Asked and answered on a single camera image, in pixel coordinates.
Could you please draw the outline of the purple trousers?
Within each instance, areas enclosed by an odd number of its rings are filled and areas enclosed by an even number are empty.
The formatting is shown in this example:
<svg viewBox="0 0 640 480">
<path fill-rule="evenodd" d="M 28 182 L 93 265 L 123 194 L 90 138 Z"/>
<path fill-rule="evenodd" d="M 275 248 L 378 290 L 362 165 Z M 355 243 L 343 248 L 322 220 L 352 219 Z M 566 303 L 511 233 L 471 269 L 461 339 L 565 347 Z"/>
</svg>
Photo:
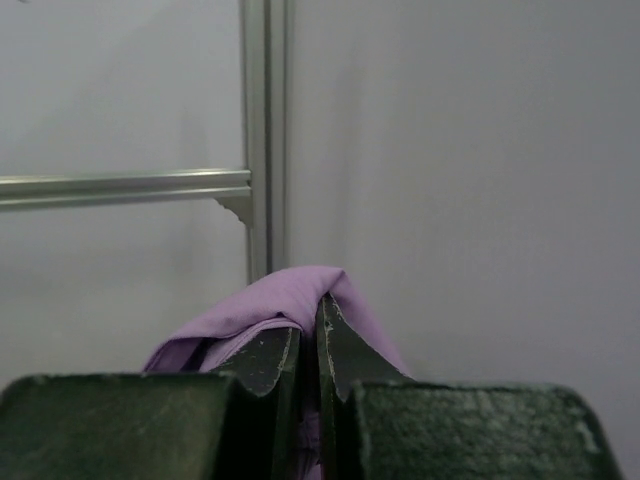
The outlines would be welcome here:
<svg viewBox="0 0 640 480">
<path fill-rule="evenodd" d="M 301 344 L 313 350 L 316 312 L 327 294 L 336 300 L 347 324 L 387 363 L 407 376 L 409 370 L 398 349 L 347 273 L 338 267 L 320 265 L 279 270 L 219 301 L 158 345 L 143 370 L 208 372 L 259 333 L 279 328 L 300 330 Z"/>
</svg>

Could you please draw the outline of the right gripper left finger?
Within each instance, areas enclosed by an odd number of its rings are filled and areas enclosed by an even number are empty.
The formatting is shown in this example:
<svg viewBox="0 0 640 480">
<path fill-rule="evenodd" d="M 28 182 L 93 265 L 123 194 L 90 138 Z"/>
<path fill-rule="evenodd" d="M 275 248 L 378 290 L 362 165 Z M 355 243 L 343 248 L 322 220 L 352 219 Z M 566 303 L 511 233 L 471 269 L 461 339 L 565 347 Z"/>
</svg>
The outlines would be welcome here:
<svg viewBox="0 0 640 480">
<path fill-rule="evenodd" d="M 300 333 L 206 373 L 36 375 L 1 394 L 5 479 L 285 479 Z"/>
</svg>

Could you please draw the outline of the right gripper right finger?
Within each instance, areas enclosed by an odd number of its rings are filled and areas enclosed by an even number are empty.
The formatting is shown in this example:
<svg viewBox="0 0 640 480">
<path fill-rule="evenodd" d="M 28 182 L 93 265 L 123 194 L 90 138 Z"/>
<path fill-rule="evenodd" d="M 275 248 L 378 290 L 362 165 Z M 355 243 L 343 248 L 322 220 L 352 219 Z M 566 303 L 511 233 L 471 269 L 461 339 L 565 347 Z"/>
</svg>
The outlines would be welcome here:
<svg viewBox="0 0 640 480">
<path fill-rule="evenodd" d="M 618 479 L 600 422 L 556 385 L 426 383 L 402 374 L 331 296 L 316 315 L 327 479 Z"/>
</svg>

